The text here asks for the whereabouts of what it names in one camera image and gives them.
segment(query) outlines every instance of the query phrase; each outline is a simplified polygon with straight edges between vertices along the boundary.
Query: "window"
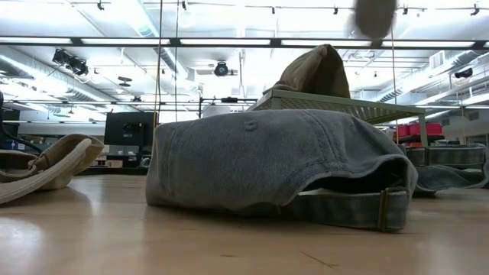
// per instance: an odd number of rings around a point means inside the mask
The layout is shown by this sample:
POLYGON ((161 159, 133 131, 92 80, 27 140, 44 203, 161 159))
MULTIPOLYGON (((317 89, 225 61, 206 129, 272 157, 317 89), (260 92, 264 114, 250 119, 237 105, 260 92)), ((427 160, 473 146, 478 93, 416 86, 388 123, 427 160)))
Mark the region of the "window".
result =
POLYGON ((473 121, 479 119, 479 112, 472 112, 468 114, 468 120, 473 121))

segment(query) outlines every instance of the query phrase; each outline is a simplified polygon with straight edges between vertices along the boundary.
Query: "computer monitor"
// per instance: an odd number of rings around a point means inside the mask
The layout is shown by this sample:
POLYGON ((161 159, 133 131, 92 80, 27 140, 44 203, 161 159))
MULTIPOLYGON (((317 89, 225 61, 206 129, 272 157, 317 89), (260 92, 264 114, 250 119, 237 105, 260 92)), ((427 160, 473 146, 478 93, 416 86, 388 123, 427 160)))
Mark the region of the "computer monitor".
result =
POLYGON ((152 112, 108 113, 105 122, 104 143, 122 146, 153 145, 152 112))

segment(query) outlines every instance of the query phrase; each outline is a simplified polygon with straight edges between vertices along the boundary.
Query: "wire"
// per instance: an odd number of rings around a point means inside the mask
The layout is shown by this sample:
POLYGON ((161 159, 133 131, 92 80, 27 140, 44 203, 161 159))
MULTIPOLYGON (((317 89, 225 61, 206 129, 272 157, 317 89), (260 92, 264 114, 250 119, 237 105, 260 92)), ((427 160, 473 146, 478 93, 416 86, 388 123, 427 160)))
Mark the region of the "wire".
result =
POLYGON ((30 147, 30 148, 36 150, 39 154, 42 154, 43 151, 39 147, 37 147, 36 145, 30 144, 27 141, 23 141, 20 138, 16 138, 13 135, 9 134, 5 130, 4 125, 3 125, 2 107, 3 107, 3 93, 0 92, 0 134, 3 134, 4 136, 6 136, 7 138, 12 139, 13 141, 17 141, 20 144, 23 144, 23 145, 25 145, 27 147, 30 147))
MULTIPOLYGON (((176 30, 175 37, 178 38, 178 21, 180 20, 180 0, 176 2, 176 30)), ((178 47, 175 47, 175 64, 174 64, 174 79, 175 79, 175 122, 178 122, 178 107, 176 106, 176 59, 178 58, 178 47)))
POLYGON ((160 0, 160 33, 158 39, 158 61, 156 71, 156 87, 154 88, 154 117, 153 117, 153 129, 157 126, 157 120, 159 120, 161 112, 161 84, 160 84, 160 71, 161 71, 161 35, 163 24, 163 0, 160 0))
MULTIPOLYGON (((390 28, 390 39, 392 41, 392 77, 394 80, 394 104, 397 105, 397 87, 396 87, 396 67, 395 67, 395 55, 394 55, 394 32, 393 27, 390 28)), ((399 144, 399 125, 396 119, 396 144, 399 144)))

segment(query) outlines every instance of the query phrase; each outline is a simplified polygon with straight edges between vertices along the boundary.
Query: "red box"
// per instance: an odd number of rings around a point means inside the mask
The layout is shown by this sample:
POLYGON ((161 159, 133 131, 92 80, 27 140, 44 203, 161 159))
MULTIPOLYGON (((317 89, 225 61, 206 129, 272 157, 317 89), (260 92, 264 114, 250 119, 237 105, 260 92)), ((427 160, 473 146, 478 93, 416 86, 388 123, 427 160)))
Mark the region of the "red box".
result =
POLYGON ((397 130, 399 131, 399 138, 410 135, 409 125, 400 125, 399 127, 397 127, 397 130))
MULTIPOLYGON (((419 129, 419 123, 414 123, 410 125, 410 135, 420 135, 421 131, 419 129)), ((426 123, 426 134, 427 135, 442 135, 442 125, 440 123, 426 123)))

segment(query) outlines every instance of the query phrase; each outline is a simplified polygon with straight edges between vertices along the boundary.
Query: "ceiling light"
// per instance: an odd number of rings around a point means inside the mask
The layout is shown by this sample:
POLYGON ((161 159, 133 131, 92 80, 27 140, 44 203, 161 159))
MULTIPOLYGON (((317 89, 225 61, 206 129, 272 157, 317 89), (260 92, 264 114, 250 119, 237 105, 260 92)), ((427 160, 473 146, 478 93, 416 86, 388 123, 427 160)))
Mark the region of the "ceiling light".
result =
POLYGON ((418 108, 460 108, 460 106, 444 106, 444 105, 415 105, 418 108))
POLYGON ((186 45, 269 45, 270 39, 180 39, 186 45))
POLYGON ((446 95, 444 93, 440 93, 438 95, 430 96, 427 99, 424 99, 424 100, 422 100, 420 102, 417 102, 416 105, 426 105, 428 103, 435 102, 435 101, 437 101, 439 99, 442 99, 444 97, 446 97, 446 95))
POLYGON ((475 103, 484 102, 487 100, 489 100, 489 93, 486 93, 483 95, 472 96, 469 99, 464 99, 463 105, 475 104, 475 103))
POLYGON ((117 105, 154 105, 154 102, 116 102, 116 104, 117 105))
POLYGON ((487 105, 470 105, 465 108, 470 108, 470 109, 489 109, 489 106, 487 105))
POLYGON ((72 44, 69 38, 49 37, 0 37, 0 43, 39 43, 39 44, 72 44))
POLYGON ((3 121, 4 123, 27 123, 27 121, 3 121))
POLYGON ((392 43, 395 47, 472 47, 474 41, 384 41, 382 47, 392 47, 392 43))
MULTIPOLYGON (((100 45, 112 45, 112 44, 127 44, 127 45, 158 45, 159 39, 157 38, 84 38, 82 42, 84 44, 100 44, 100 45)), ((169 39, 161 39, 162 44, 169 44, 169 39)))
POLYGON ((333 47, 368 47, 372 42, 368 40, 282 40, 282 45, 286 46, 319 46, 323 44, 330 44, 333 47))
POLYGON ((18 102, 18 103, 32 103, 32 104, 57 104, 57 103, 63 103, 60 100, 13 100, 13 102, 18 102))

